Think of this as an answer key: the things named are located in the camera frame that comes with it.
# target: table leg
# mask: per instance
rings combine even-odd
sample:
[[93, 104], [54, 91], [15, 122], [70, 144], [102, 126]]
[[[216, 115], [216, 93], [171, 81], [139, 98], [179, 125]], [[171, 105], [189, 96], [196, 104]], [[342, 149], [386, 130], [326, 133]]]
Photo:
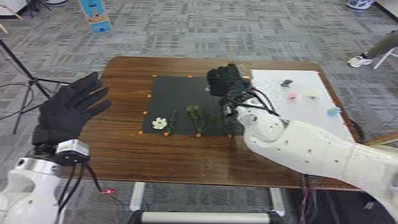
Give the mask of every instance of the table leg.
[[282, 188], [271, 188], [273, 211], [285, 216], [285, 203]]
[[139, 211], [141, 210], [145, 192], [147, 192], [147, 182], [136, 182], [136, 185], [134, 185], [134, 195], [132, 195], [132, 201], [131, 201], [131, 209], [132, 209], [132, 211]]

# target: gray carpet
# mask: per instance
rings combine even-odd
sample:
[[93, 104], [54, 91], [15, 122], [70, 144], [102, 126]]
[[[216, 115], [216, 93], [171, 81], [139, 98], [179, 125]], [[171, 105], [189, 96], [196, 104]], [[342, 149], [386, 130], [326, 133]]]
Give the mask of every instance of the gray carpet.
[[[393, 133], [398, 127], [398, 59], [379, 70], [354, 69], [347, 59], [363, 53], [397, 22], [374, 7], [354, 12], [344, 0], [107, 0], [113, 32], [93, 35], [72, 1], [35, 19], [4, 20], [11, 32], [0, 33], [33, 73], [42, 78], [74, 81], [102, 71], [118, 55], [298, 60], [321, 64], [344, 101], [349, 115], [363, 126], [367, 138]], [[26, 82], [19, 69], [0, 55], [0, 84]], [[0, 88], [0, 116], [20, 109], [24, 88]], [[36, 91], [35, 104], [45, 97]], [[38, 111], [26, 117], [19, 135], [15, 118], [0, 121], [0, 184], [8, 170], [31, 149]], [[129, 205], [134, 183], [106, 182]], [[67, 223], [115, 223], [115, 208], [84, 183], [68, 208]], [[258, 188], [152, 184], [147, 206], [168, 211], [264, 211], [269, 191]], [[120, 223], [127, 208], [118, 205]]]

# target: robotic hand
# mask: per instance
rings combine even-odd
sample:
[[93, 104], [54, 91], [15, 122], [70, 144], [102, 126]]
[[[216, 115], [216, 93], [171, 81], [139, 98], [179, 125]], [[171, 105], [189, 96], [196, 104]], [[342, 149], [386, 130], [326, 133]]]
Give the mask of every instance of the robotic hand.
[[398, 221], [398, 152], [342, 140], [321, 127], [285, 120], [241, 78], [235, 65], [209, 72], [210, 93], [226, 113], [239, 113], [250, 149], [298, 172], [335, 178], [362, 188]]
[[0, 224], [63, 223], [63, 200], [56, 200], [59, 174], [63, 166], [90, 159], [88, 146], [77, 139], [88, 121], [111, 107], [111, 101], [99, 103], [109, 92], [102, 86], [93, 73], [61, 88], [42, 106], [36, 148], [10, 171], [10, 184], [0, 192]]

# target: red cable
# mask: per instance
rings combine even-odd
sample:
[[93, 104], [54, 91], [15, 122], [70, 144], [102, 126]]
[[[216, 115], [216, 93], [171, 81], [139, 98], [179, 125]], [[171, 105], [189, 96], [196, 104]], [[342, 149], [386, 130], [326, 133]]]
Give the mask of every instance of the red cable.
[[120, 221], [118, 221], [118, 208], [116, 208], [116, 200], [115, 200], [115, 198], [111, 197], [111, 195], [107, 194], [107, 196], [109, 196], [109, 200], [111, 200], [111, 202], [113, 202], [113, 204], [115, 204], [115, 222], [116, 222], [116, 224], [120, 223]]
[[306, 224], [306, 205], [308, 205], [310, 190], [306, 189], [303, 197], [303, 212], [301, 212], [301, 224]]

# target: white paper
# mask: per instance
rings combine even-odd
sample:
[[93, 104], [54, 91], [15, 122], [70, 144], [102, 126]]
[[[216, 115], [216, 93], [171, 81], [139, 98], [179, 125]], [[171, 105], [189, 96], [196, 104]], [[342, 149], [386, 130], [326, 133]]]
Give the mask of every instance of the white paper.
[[[287, 79], [294, 81], [290, 88], [282, 87]], [[285, 119], [321, 126], [340, 138], [354, 141], [342, 115], [328, 115], [337, 104], [317, 71], [253, 70], [253, 85], [267, 94]], [[315, 99], [305, 95], [310, 91], [321, 93]], [[299, 94], [296, 99], [289, 98], [290, 93]]]

